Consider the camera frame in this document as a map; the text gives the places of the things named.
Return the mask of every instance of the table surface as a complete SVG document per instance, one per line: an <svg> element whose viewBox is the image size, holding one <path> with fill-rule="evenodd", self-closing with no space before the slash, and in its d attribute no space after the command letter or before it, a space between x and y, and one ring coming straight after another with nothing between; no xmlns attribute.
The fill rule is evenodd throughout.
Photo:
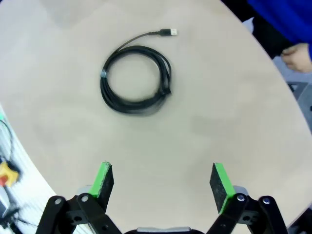
<svg viewBox="0 0 312 234"><path fill-rule="evenodd" d="M172 96L149 117L102 100L99 74L126 40L174 27L176 37L137 44L173 67ZM217 217L213 162L253 198L272 195L290 223L311 201L310 132L283 78L252 35L218 0L4 0L0 4L0 100L32 161L59 195L114 169L108 214L122 231L191 226ZM153 93L148 59L110 72L126 98ZM236 233L248 233L239 226Z"/></svg>

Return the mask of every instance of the screw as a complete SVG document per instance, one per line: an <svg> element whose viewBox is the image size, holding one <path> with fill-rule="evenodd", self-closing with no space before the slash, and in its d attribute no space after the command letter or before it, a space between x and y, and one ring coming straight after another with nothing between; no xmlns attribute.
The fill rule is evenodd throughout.
<svg viewBox="0 0 312 234"><path fill-rule="evenodd" d="M83 197L81 198L81 200L82 200L83 202L86 202L88 199L89 199L88 196L83 196Z"/></svg>
<svg viewBox="0 0 312 234"><path fill-rule="evenodd" d="M62 200L60 198L56 199L54 204L59 205Z"/></svg>
<svg viewBox="0 0 312 234"><path fill-rule="evenodd" d="M245 200L245 197L243 195L238 195L237 196L237 200L239 201L244 201Z"/></svg>
<svg viewBox="0 0 312 234"><path fill-rule="evenodd" d="M263 198L262 201L264 204L269 204L271 202L267 197Z"/></svg>

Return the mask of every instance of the green gripper pad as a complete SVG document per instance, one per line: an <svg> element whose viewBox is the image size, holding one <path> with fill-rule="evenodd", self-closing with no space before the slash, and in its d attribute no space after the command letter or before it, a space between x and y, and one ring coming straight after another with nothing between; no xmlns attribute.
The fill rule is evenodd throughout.
<svg viewBox="0 0 312 234"><path fill-rule="evenodd" d="M106 211L106 207L114 185L112 165L109 162L103 162L97 173L97 177L89 190L97 202Z"/></svg>
<svg viewBox="0 0 312 234"><path fill-rule="evenodd" d="M219 214L222 214L229 199L236 194L222 163L214 163L210 177L210 187L214 194L217 210Z"/></svg>

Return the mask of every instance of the red object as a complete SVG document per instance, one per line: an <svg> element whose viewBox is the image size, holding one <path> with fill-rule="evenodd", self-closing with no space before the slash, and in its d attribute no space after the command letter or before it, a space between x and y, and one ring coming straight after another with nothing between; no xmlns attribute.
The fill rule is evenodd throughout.
<svg viewBox="0 0 312 234"><path fill-rule="evenodd" d="M4 175L0 177L0 186L4 187L5 183L8 181L8 176Z"/></svg>

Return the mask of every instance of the black usb cable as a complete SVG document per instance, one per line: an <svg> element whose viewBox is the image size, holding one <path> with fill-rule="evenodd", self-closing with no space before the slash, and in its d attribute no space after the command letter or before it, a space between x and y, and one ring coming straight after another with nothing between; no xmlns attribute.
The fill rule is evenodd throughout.
<svg viewBox="0 0 312 234"><path fill-rule="evenodd" d="M6 160L9 161L12 158L13 151L14 151L13 134L12 134L12 131L11 131L9 125L4 120L0 119L0 123L5 126L5 128L8 130L9 136L10 136L10 155L8 158L6 158Z"/></svg>
<svg viewBox="0 0 312 234"><path fill-rule="evenodd" d="M158 51L141 45L126 46L132 41L144 36L174 36L177 35L176 29L161 29L156 32L149 32L139 35L116 49L106 60L101 72L101 93L106 104L115 111L126 114L150 114L157 111L164 103L166 97L171 94L171 66L169 61ZM118 96L108 84L108 72L112 64L119 58L128 54L141 54L153 60L159 68L160 84L153 97L140 101L130 101Z"/></svg>

